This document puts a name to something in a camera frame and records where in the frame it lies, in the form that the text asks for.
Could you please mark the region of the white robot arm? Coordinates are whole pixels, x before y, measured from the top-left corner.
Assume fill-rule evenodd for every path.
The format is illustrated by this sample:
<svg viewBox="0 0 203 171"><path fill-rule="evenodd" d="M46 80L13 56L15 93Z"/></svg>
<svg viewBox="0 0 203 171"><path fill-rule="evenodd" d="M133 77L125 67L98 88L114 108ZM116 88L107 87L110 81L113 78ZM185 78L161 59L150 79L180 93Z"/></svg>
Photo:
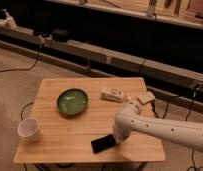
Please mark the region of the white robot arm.
<svg viewBox="0 0 203 171"><path fill-rule="evenodd" d="M145 117L137 101L128 101L115 115L113 136L117 143L140 132L203 152L203 123Z"/></svg>

